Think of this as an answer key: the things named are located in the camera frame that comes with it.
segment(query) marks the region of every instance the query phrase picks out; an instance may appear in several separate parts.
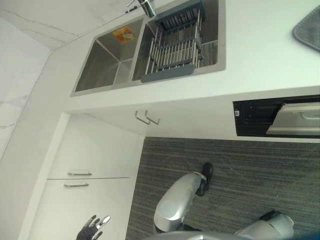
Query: cabinet handle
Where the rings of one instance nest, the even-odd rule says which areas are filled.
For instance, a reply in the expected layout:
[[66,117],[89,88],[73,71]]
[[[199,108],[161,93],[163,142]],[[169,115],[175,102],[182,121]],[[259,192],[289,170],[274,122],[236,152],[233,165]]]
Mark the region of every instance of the cabinet handle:
[[88,173],[72,173],[72,172],[68,172],[67,173],[68,176],[92,176],[92,173],[88,172]]
[[139,111],[135,111],[135,115],[134,115],[135,118],[138,119],[139,121],[147,124],[147,125],[150,125],[150,123],[151,123],[150,120],[148,119],[149,121],[145,121],[144,119],[139,118],[139,117],[138,117],[138,113],[139,113]]
[[148,110],[145,110],[144,116],[145,116],[145,118],[148,119],[149,121],[153,122],[153,123],[156,124],[156,125],[159,125],[160,119],[158,118],[158,119],[155,121],[155,120],[153,120],[152,118],[150,118],[150,117],[148,116]]
[[85,183],[85,184],[81,184],[81,185],[67,185],[67,184],[63,184],[63,186],[65,188],[80,188],[80,187],[88,187],[89,184]]

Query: double sink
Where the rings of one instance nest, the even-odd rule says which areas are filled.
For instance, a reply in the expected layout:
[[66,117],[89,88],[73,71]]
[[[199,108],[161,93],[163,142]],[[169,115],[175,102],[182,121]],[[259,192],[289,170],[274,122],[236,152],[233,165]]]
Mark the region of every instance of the double sink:
[[71,95],[224,70],[224,1],[180,0],[97,36]]

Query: cabinet door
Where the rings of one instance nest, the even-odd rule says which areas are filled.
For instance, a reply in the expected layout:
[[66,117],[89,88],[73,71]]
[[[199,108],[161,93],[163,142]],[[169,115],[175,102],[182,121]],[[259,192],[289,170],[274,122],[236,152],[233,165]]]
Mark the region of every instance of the cabinet door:
[[109,215],[99,240],[118,240],[119,230],[128,224],[129,215],[123,210],[131,204],[132,194],[130,178],[47,180],[28,239],[76,240],[91,216]]
[[129,177],[140,141],[139,135],[92,116],[72,115],[48,179]]

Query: dark gray mat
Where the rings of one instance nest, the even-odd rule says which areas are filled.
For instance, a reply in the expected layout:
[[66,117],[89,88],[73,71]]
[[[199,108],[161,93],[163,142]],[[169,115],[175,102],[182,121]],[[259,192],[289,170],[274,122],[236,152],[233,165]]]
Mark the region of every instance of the dark gray mat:
[[297,237],[319,231],[320,144],[147,137],[126,239],[152,235],[163,194],[207,161],[212,185],[194,199],[187,224],[233,234],[276,209],[293,219]]
[[320,5],[295,26],[293,36],[320,52]]

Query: marble wall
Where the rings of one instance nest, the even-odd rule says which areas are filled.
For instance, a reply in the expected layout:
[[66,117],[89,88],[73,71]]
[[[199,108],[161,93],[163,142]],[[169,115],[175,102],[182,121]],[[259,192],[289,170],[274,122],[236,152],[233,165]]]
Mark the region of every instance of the marble wall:
[[[53,50],[125,14],[129,1],[1,0],[0,17]],[[172,1],[154,0],[156,8]]]
[[49,53],[0,18],[0,159]]

